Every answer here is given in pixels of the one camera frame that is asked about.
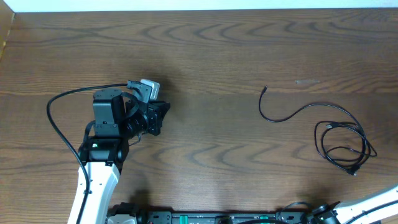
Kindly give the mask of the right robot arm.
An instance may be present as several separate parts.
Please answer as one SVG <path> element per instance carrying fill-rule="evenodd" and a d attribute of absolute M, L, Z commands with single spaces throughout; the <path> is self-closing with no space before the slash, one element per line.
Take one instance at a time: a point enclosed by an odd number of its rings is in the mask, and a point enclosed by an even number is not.
<path fill-rule="evenodd" d="M 367 224 L 394 215 L 397 215 L 397 185 L 360 199 L 322 205 L 305 217 L 305 223 Z"/>

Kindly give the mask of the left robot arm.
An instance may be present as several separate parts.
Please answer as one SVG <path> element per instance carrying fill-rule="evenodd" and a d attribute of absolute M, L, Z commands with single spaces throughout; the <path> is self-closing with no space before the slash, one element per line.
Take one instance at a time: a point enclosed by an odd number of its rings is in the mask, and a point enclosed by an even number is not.
<path fill-rule="evenodd" d="M 141 101 L 139 92 L 117 88 L 93 95 L 95 119 L 88 123 L 78 150 L 82 167 L 69 223 L 105 223 L 108 206 L 129 152 L 129 140 L 160 134 L 170 103 Z"/>

